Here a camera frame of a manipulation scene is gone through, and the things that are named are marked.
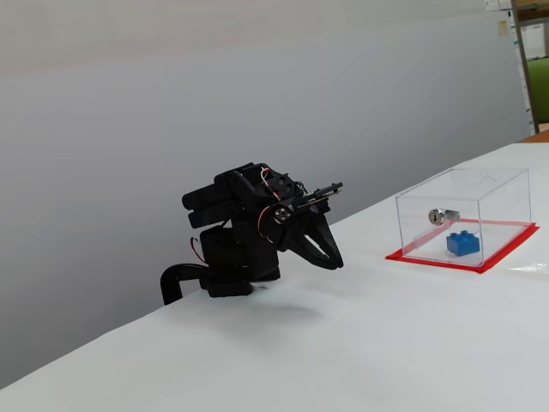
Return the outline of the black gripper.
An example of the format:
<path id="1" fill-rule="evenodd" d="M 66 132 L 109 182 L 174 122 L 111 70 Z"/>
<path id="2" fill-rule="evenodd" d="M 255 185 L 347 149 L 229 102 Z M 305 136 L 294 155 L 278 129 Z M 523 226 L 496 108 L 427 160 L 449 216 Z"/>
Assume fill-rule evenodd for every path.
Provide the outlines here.
<path id="1" fill-rule="evenodd" d="M 337 270 L 344 263 L 326 220 L 329 211 L 326 197 L 286 200 L 262 212 L 259 233 L 280 252 L 291 251 L 317 267 Z"/>

